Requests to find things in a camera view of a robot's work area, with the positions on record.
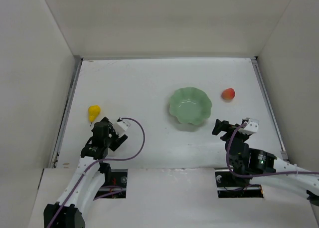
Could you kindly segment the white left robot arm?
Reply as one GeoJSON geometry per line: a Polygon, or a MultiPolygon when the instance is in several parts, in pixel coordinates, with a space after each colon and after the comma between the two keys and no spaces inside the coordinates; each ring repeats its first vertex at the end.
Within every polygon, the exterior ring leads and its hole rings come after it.
{"type": "Polygon", "coordinates": [[[108,150],[117,150],[127,140],[125,132],[129,127],[130,123],[121,118],[112,123],[105,117],[94,124],[68,186],[54,204],[47,204],[44,209],[45,228],[86,226],[85,213],[111,174],[110,164],[104,159],[108,150]]]}

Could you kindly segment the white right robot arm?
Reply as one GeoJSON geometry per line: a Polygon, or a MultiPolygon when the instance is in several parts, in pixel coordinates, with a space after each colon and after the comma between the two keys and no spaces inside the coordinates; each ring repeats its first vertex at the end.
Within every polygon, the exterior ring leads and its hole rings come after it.
{"type": "Polygon", "coordinates": [[[306,198],[319,204],[319,174],[290,164],[272,153],[251,148],[247,140],[258,132],[259,121],[245,118],[232,125],[226,120],[215,121],[212,134],[224,132],[226,165],[233,179],[244,186],[266,185],[306,198]]]}

